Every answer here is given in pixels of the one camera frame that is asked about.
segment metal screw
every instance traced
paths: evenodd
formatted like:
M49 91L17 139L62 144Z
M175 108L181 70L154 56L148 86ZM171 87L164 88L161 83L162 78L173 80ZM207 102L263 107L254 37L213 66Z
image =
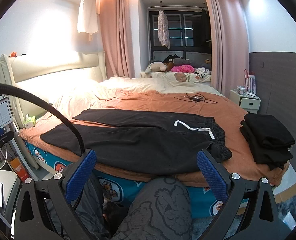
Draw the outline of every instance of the metal screw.
M56 173L56 174L53 176L54 179L61 179L61 177L62 177L62 174L61 174L61 173Z
M239 175L238 173L232 173L232 174L231 174L231 177L232 177L233 179L240 179L240 175Z
M266 178L261 178L261 181L264 183L264 184L267 184L268 183L268 180Z
M25 179L25 183L29 184L30 182L32 182L32 178L29 177Z

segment cream leather headboard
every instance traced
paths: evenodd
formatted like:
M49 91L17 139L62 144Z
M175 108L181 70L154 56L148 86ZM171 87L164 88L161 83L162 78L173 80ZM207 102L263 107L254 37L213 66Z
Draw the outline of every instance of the cream leather headboard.
M107 79L104 52L80 52L46 55L0 57L0 82L26 90L48 103L54 103L64 92L85 79L102 82ZM18 98L10 98L17 124L23 128L24 116L40 117L45 110Z

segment gray patterned pants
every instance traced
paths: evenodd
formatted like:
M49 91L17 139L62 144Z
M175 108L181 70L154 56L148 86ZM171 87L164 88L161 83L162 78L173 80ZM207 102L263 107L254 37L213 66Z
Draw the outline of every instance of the gray patterned pants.
M84 226L98 240L190 240L192 219L190 198L178 180L160 177L148 182L131 204L128 215L111 238L104 228L101 185L91 174L83 189L76 213ZM51 201L47 201L51 219L60 232L61 223Z

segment pink curtain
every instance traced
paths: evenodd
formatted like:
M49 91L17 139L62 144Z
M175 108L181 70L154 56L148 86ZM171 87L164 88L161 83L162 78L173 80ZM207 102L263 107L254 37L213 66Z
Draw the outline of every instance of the pink curtain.
M100 27L107 76L134 77L128 0L100 0Z
M244 84L249 70L249 43L240 0L206 0L211 23L211 85L228 97Z

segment textured blue pad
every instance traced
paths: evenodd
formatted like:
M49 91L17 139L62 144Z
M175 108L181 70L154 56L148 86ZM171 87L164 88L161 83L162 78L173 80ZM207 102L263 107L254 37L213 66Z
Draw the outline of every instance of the textured blue pad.
M208 182L215 198L225 202L228 198L227 185L203 151L197 154L197 165Z
M81 193L85 183L88 181L89 176L96 165L97 156L95 151L91 150L83 162L76 169L75 173L67 183L66 187L66 200L70 204L71 201L76 200Z

